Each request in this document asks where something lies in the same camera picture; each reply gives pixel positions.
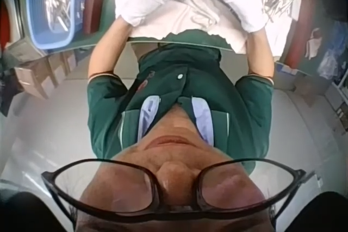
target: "eyeglasses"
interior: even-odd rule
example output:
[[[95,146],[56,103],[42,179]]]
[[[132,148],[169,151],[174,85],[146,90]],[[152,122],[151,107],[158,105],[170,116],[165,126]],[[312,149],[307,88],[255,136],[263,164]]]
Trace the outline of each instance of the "eyeglasses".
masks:
[[[267,159],[241,159],[205,168],[193,186],[189,206],[173,210],[165,204],[156,176],[146,168],[113,160],[80,160],[43,181],[63,213],[74,222],[71,207],[119,223],[150,220],[232,220],[262,212],[285,200],[272,217],[289,205],[313,173],[294,170]]]

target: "lips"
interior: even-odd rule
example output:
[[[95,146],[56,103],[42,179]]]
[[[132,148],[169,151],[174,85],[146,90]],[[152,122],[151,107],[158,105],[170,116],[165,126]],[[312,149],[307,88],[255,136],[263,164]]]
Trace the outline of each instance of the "lips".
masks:
[[[146,146],[146,149],[175,145],[195,146],[192,142],[180,136],[162,136],[154,139],[149,145]]]

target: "green polo shirt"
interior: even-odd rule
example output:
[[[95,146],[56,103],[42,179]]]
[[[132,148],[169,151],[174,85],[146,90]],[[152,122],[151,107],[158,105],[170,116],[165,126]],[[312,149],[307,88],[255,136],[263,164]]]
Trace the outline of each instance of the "green polo shirt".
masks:
[[[88,85],[91,143],[98,158],[110,159],[135,144],[140,109],[149,96],[159,96],[158,112],[149,130],[179,104],[194,124],[191,97],[203,98],[211,110],[214,147],[233,159],[264,158],[268,152],[273,84],[258,76],[236,85],[220,69],[220,51],[167,45],[145,55],[128,90],[113,74]]]

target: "shirt sleeve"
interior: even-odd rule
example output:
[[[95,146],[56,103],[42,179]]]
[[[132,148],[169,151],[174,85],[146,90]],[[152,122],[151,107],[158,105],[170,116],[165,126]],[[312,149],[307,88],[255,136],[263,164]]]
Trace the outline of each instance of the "shirt sleeve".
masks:
[[[117,146],[115,136],[120,104],[127,93],[121,79],[115,75],[93,76],[87,87],[92,149],[98,158],[105,158],[107,146]]]
[[[260,76],[245,76],[237,81],[235,87],[250,114],[254,135],[268,144],[272,121],[273,82]]]

